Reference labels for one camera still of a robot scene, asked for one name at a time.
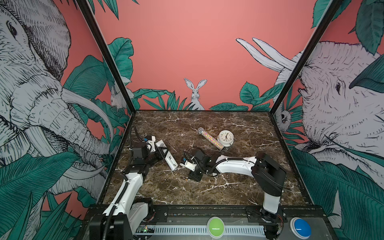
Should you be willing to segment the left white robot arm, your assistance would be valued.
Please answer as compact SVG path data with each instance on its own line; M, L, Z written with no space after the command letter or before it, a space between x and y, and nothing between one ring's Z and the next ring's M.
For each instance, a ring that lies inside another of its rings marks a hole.
M156 216L151 198L135 199L151 167L165 160L172 170L177 167L175 159L162 140L153 135L139 138L131 145L131 163L123 172L123 183L109 206L89 222L90 240L136 240L137 229L142 223Z

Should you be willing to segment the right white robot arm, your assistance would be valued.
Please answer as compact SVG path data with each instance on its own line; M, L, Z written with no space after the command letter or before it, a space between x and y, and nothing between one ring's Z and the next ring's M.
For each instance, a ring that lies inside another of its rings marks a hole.
M184 151L181 165L196 173L199 182L203 174L215 177L219 174L232 173L253 177L264 191L262 212L276 216L279 211L281 196L286 179L286 170L266 153L255 157L228 157L225 155L208 156L202 149Z

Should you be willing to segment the white remote control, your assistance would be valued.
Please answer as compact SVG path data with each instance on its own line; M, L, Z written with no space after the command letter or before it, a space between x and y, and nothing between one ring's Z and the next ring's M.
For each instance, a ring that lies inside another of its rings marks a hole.
M164 141L160 140L160 141L156 142L155 146L158 147L158 149L160 150L162 158L167 162L171 171L173 172L174 170L176 170L178 167L178 164L177 164L175 158L173 157L173 155L171 154L171 152L169 151L168 147L164 143Z

